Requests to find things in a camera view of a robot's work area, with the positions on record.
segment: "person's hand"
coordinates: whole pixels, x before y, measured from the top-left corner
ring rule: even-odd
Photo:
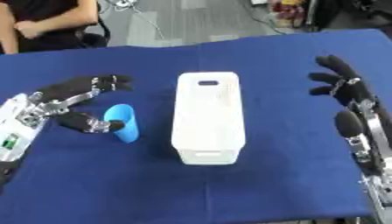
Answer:
[[[126,75],[98,75],[78,77],[60,84],[43,87],[35,94],[34,101],[43,105],[45,111],[52,111],[60,126],[83,133],[106,133],[124,127],[122,121],[99,121],[89,113],[77,112],[75,107],[88,102],[101,93],[116,90],[132,90],[128,85],[131,78]]]
[[[322,81],[329,84],[329,86],[311,89],[311,95],[331,95],[345,107],[352,101],[357,103],[365,99],[371,102],[375,101],[375,97],[368,90],[366,83],[342,59],[330,55],[317,57],[316,62],[322,67],[333,70],[336,74],[310,73],[309,78],[312,81]]]
[[[27,39],[35,39],[44,34],[44,30],[40,27],[39,23],[33,21],[15,23],[15,29]]]

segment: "dark shirt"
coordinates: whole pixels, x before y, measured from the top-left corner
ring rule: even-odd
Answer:
[[[0,0],[8,4],[17,21],[39,21],[56,17],[77,6],[77,0]],[[80,41],[76,29],[50,31],[35,39],[26,39],[18,33],[19,51],[35,52],[76,48]]]

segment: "person's arm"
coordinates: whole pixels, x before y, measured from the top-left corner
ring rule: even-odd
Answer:
[[[0,3],[0,44],[6,54],[18,53],[18,39],[14,29],[15,18],[6,3]]]
[[[78,0],[78,6],[56,17],[50,17],[37,22],[22,21],[16,23],[16,29],[27,39],[35,39],[45,32],[67,28],[92,25],[98,21],[96,0]]]

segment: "white plastic basket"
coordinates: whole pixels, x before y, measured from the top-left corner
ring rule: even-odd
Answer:
[[[245,142],[238,76],[180,75],[171,143],[182,161],[187,165],[230,165]]]

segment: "gray carpet floor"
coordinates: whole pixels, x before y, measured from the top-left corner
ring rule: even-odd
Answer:
[[[139,0],[136,7],[142,13],[117,11],[106,0],[100,3],[101,17],[113,34],[111,46],[186,46],[277,34],[250,17],[266,20],[267,9],[252,8],[249,0]],[[159,27],[164,38],[147,20]],[[99,27],[89,29],[101,32]]]

